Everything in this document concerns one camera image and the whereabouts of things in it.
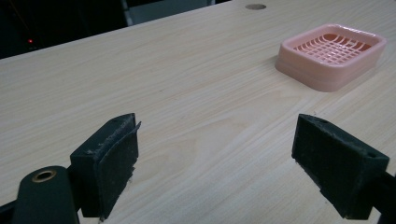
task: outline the pink plastic tray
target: pink plastic tray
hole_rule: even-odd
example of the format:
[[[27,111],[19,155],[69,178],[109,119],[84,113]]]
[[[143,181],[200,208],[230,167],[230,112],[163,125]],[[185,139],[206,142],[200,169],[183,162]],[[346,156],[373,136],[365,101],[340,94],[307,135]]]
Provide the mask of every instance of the pink plastic tray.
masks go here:
[[[374,67],[387,41],[337,24],[322,25],[282,43],[276,69],[317,91],[338,91]]]

